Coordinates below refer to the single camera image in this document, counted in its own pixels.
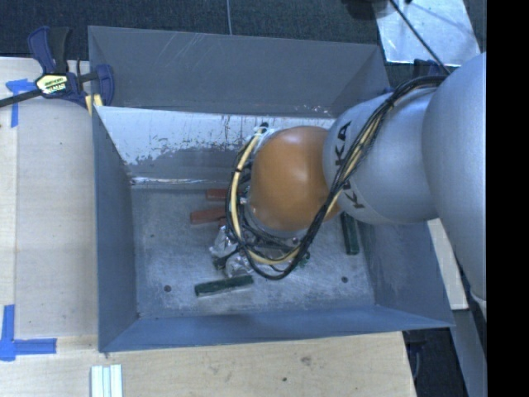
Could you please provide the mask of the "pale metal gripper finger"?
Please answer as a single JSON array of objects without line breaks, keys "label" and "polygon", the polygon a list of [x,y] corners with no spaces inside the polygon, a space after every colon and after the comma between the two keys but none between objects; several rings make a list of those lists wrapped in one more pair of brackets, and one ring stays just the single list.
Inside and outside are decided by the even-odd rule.
[{"label": "pale metal gripper finger", "polygon": [[209,251],[213,258],[225,258],[236,255],[239,247],[236,240],[231,236],[229,229],[226,226],[222,226],[218,230],[214,243],[209,247]]},{"label": "pale metal gripper finger", "polygon": [[228,278],[251,275],[253,273],[250,262],[244,256],[231,256],[228,258],[224,271]]}]

